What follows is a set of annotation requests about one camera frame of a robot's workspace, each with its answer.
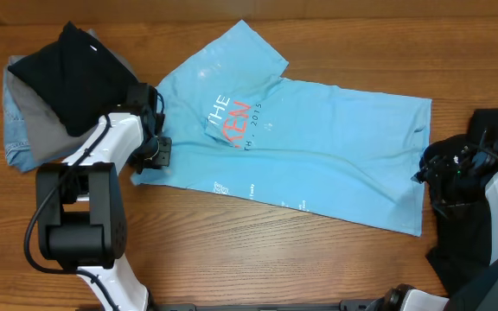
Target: light blue t-shirt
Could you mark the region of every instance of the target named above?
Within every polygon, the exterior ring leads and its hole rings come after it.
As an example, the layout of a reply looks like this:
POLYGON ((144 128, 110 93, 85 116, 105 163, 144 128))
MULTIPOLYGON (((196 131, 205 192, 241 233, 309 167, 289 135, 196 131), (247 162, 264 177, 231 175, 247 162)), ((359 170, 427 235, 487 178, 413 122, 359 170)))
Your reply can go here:
POLYGON ((431 100, 282 78, 287 65, 244 22, 190 57, 157 87, 170 166, 132 181, 419 236, 431 100))

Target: gray cloth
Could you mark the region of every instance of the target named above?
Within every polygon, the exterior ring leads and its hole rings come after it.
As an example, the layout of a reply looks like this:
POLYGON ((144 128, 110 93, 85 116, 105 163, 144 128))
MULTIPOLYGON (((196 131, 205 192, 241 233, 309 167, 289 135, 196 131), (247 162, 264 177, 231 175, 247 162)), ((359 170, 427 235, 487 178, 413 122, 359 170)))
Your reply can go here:
MULTIPOLYGON (((87 33, 97 38, 92 29, 89 29, 87 33)), ((124 57, 112 53, 130 72, 136 75, 124 57)), ((24 56, 11 56, 10 65, 22 57, 24 56)), ((51 107, 31 87, 12 73, 6 74, 5 83, 22 113, 32 155, 37 162, 47 162, 56 156, 73 153, 95 130, 93 127, 80 137, 69 136, 65 126, 59 122, 59 118, 51 107)))

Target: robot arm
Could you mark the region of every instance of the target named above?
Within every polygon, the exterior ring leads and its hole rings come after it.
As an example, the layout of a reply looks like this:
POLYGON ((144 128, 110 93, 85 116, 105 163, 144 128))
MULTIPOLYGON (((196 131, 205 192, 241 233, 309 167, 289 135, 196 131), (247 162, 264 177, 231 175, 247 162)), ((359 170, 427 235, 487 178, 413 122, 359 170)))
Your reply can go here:
POLYGON ((36 175, 38 208, 49 197, 37 219, 42 255, 65 271, 77 271, 108 311, 155 307, 124 254, 127 225, 118 174, 127 162, 138 172, 168 166, 171 141, 158 135, 164 115, 156 113, 156 98, 153 87, 132 86, 126 103, 101 117, 76 153, 63 163, 44 164, 36 175), (65 174, 69 177, 59 183, 65 174), (55 185, 59 191, 53 191, 55 185), (65 211, 63 205, 79 200, 89 202, 89 211, 65 211))
MULTIPOLYGON (((128 158, 144 142, 144 129, 141 118, 127 112, 110 113, 109 119, 111 120, 112 127, 108 130, 96 149, 80 165, 92 166, 98 162, 114 163, 118 175, 128 158)), ((81 157, 83 150, 92 145, 105 127, 106 120, 102 117, 99 120, 97 129, 84 145, 63 162, 69 165, 76 162, 81 157)), ((80 196, 79 200, 89 200, 89 196, 80 196)), ((120 243, 125 244, 125 233, 122 237, 116 238, 120 238, 120 243)), ((126 259, 126 255, 115 259, 110 269, 106 269, 103 265, 86 265, 80 266, 77 269, 90 272, 97 276, 120 310, 145 311, 149 310, 149 306, 152 305, 149 291, 137 280, 126 259)), ((99 287, 91 282, 89 277, 81 275, 79 277, 92 289, 93 293, 102 303, 104 310, 112 310, 112 306, 109 305, 99 287)))
POLYGON ((401 284, 366 311, 490 311, 498 310, 498 259, 450 299, 401 284))

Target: wood grain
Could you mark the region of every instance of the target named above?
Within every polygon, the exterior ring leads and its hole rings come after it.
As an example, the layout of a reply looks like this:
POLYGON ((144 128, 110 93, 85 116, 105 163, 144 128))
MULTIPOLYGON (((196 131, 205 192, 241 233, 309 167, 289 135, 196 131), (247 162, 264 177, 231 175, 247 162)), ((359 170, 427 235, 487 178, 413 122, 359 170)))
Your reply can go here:
MULTIPOLYGON (((82 25, 158 82, 232 22, 82 25)), ((498 17, 251 22, 290 66, 285 76, 433 98, 431 140, 465 131, 472 111, 498 107, 498 17)), ((35 209, 35 175, 6 166, 2 73, 12 54, 54 41, 61 26, 0 27, 0 310, 94 304, 79 278, 32 270, 22 235, 35 209)), ((133 187, 121 174, 127 256, 160 303, 335 302, 383 295, 401 282, 442 295, 424 255, 436 243, 405 234, 170 187, 133 187)))
POLYGON ((498 0, 0 0, 0 23, 498 16, 498 0))

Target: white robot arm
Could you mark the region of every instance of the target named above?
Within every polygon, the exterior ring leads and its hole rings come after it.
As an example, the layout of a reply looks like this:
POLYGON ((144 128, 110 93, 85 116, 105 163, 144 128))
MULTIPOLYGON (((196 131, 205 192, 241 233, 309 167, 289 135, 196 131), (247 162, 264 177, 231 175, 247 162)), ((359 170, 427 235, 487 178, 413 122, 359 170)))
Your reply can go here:
MULTIPOLYGON (((110 113, 112 127, 108 130, 103 140, 95 150, 80 163, 81 166, 91 166, 96 162, 114 163, 117 174, 126 164, 134 150, 138 149, 144 141, 144 130, 139 116, 126 112, 110 113)), ((84 145, 73 155, 63 162, 72 164, 76 162, 87 149, 101 135, 106 127, 106 120, 101 117, 97 129, 84 145)), ((80 200, 89 200, 89 195, 79 197, 80 200)), ((131 269, 126 255, 115 259, 112 267, 106 269, 103 266, 80 266, 79 270, 85 270, 97 276, 105 285, 115 304, 121 311, 145 311, 150 305, 149 291, 141 284, 131 269)), ((106 300, 99 287, 87 276, 79 275, 93 293, 103 304, 103 308, 112 311, 112 306, 106 300)))

